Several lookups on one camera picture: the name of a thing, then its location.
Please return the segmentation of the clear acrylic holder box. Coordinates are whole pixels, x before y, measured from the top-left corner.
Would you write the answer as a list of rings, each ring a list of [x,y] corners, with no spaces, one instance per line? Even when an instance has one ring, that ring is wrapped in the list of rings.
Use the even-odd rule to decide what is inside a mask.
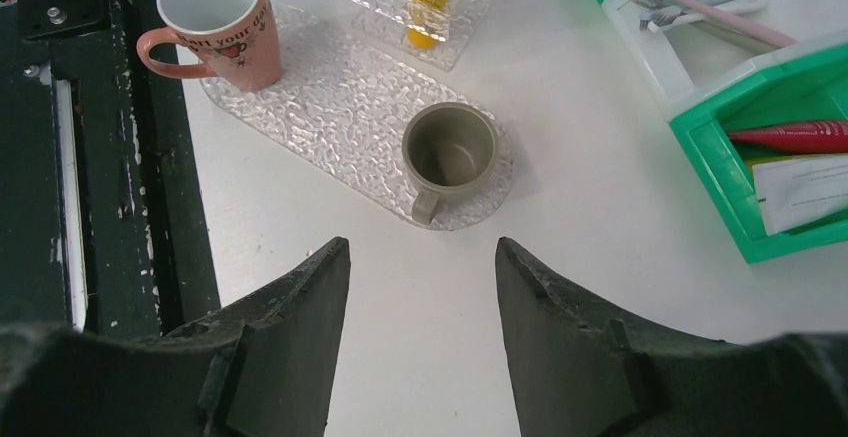
[[[450,71],[492,0],[348,0],[358,32]]]

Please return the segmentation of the grey ceramic mug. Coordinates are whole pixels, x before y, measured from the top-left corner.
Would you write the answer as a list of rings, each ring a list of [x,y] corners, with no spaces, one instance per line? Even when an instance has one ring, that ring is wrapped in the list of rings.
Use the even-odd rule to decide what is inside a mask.
[[[500,150],[495,121],[469,104],[442,102],[415,114],[401,143],[406,176],[417,191],[412,220],[428,226],[444,206],[478,193]]]

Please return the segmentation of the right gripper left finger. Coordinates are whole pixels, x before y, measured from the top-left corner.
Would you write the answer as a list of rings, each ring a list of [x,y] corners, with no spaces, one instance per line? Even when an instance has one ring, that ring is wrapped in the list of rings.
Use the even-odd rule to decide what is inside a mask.
[[[321,436],[350,282],[336,237],[289,273],[162,337],[1,329],[5,436]]]

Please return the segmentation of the white toothpaste tube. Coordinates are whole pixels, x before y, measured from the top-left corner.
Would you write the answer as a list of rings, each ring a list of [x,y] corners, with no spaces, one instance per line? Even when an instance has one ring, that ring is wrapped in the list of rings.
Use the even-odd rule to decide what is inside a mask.
[[[794,157],[752,166],[768,236],[819,221],[847,208],[845,154]]]

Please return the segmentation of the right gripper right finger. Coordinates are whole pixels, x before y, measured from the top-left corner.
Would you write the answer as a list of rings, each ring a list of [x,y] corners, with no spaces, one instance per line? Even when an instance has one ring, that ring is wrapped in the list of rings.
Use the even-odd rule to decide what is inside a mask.
[[[847,337],[748,345],[678,331],[559,275],[516,241],[495,255],[524,436],[843,436]]]

